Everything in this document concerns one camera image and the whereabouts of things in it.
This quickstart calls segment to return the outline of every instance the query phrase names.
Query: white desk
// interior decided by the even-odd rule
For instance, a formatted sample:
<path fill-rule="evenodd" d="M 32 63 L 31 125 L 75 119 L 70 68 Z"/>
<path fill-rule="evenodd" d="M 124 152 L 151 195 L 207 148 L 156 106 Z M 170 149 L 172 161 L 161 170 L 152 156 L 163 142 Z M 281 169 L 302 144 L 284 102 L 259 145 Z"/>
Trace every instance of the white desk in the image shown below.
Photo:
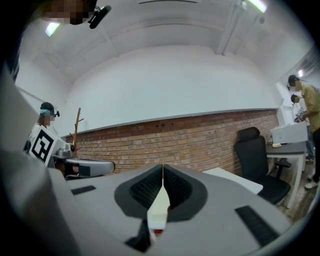
<path fill-rule="evenodd" d="M 266 156 L 268 158 L 289 158 L 298 159 L 298 166 L 296 171 L 295 182 L 293 190 L 287 204 L 290 209 L 294 205 L 294 201 L 298 192 L 301 175 L 305 169 L 306 162 L 306 142 L 282 144 L 281 147 L 274 148 L 271 144 L 266 145 Z"/>
<path fill-rule="evenodd" d="M 246 189 L 250 190 L 254 194 L 258 194 L 264 187 L 260 184 L 252 182 L 248 179 L 239 177 L 231 172 L 223 170 L 221 168 L 214 168 L 211 170 L 206 170 L 203 173 L 208 175 L 214 175 L 217 177 L 225 178 L 230 181 L 236 182 Z M 170 201 L 168 194 L 165 190 L 162 181 L 162 187 L 156 196 L 153 204 L 147 212 L 147 222 L 148 228 L 150 230 L 164 230 L 167 224 L 168 207 L 170 206 Z"/>
<path fill-rule="evenodd" d="M 214 175 L 217 177 L 221 177 L 221 178 L 225 178 L 227 180 L 238 183 L 241 186 L 245 187 L 246 189 L 250 190 L 254 194 L 258 194 L 264 188 L 264 186 L 262 186 L 258 183 L 255 183 L 255 182 L 250 181 L 248 179 L 242 178 L 238 175 L 235 175 L 235 174 L 228 172 L 228 171 L 221 169 L 221 168 L 214 168 L 211 170 L 206 170 L 206 171 L 204 171 L 204 173 Z"/>

